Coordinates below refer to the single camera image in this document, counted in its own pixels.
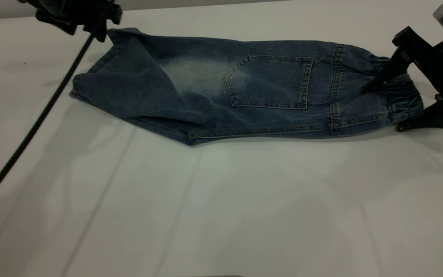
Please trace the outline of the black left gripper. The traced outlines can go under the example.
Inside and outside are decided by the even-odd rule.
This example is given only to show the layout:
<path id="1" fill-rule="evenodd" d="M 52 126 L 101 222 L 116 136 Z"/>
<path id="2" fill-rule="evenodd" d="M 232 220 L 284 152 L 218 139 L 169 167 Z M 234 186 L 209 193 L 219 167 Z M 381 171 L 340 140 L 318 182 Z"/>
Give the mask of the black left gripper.
<path id="1" fill-rule="evenodd" d="M 114 0 L 21 0 L 36 9 L 35 18 L 53 25 L 69 35 L 78 26 L 99 42 L 107 35 L 107 20 L 118 25 L 123 11 Z"/>

